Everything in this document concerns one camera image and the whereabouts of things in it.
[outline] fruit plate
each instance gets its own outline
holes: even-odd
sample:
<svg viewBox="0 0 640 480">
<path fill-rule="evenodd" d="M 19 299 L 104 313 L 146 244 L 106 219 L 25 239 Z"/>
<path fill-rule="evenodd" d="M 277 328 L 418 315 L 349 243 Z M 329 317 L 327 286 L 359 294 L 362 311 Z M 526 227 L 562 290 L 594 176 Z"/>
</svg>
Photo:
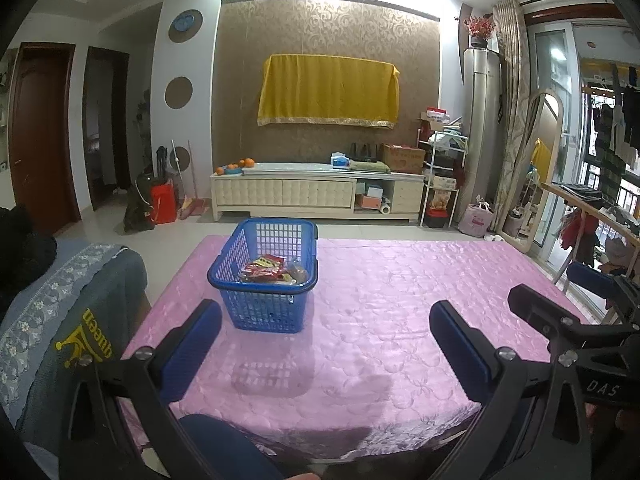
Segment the fruit plate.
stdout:
<svg viewBox="0 0 640 480">
<path fill-rule="evenodd" d="M 226 166 L 223 166 L 223 168 L 225 168 L 225 175 L 235 175 L 238 173 L 242 173 L 242 168 L 232 168 L 231 170 Z"/>
</svg>

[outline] pink bag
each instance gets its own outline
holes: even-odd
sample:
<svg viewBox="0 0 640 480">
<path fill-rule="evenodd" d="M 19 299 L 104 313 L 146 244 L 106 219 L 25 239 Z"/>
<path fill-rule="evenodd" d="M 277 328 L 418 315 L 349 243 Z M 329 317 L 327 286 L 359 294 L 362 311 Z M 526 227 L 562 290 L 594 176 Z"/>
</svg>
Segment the pink bag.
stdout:
<svg viewBox="0 0 640 480">
<path fill-rule="evenodd" d="M 480 196 L 476 198 L 476 201 L 477 205 L 469 204 L 466 206 L 465 214 L 458 223 L 458 230 L 465 235 L 482 238 L 494 219 L 494 213 L 489 204 L 484 202 Z"/>
</svg>

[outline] potted flower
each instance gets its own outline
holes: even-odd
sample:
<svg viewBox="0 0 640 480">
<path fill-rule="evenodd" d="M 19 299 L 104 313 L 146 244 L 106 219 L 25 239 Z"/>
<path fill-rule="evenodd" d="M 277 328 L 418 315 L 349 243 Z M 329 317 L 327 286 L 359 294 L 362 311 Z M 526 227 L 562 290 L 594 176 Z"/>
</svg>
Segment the potted flower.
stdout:
<svg viewBox="0 0 640 480">
<path fill-rule="evenodd" d="M 492 18 L 472 16 L 465 20 L 465 25 L 471 35 L 471 47 L 487 48 L 486 40 L 489 39 L 495 28 L 494 20 Z"/>
</svg>

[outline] patterned wallpaper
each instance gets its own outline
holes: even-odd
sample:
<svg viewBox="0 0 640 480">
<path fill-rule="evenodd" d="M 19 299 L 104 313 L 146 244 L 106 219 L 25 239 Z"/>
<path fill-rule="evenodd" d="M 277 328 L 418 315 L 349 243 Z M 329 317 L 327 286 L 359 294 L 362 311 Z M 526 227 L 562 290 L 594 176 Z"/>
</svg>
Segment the patterned wallpaper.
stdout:
<svg viewBox="0 0 640 480">
<path fill-rule="evenodd" d="M 271 54 L 326 54 L 393 63 L 400 110 L 393 130 L 324 124 L 257 125 L 262 64 Z M 328 162 L 351 143 L 414 145 L 418 117 L 437 106 L 440 32 L 434 20 L 345 0 L 223 3 L 216 36 L 211 143 L 214 168 L 260 162 Z"/>
</svg>

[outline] green towel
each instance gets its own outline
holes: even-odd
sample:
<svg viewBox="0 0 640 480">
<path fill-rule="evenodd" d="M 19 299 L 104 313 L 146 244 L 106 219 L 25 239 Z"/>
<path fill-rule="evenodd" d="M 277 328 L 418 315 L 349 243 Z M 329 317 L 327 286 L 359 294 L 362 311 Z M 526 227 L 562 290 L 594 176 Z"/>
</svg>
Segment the green towel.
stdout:
<svg viewBox="0 0 640 480">
<path fill-rule="evenodd" d="M 373 173 L 391 173 L 391 169 L 384 162 L 349 161 L 349 169 L 353 171 L 371 171 Z"/>
</svg>

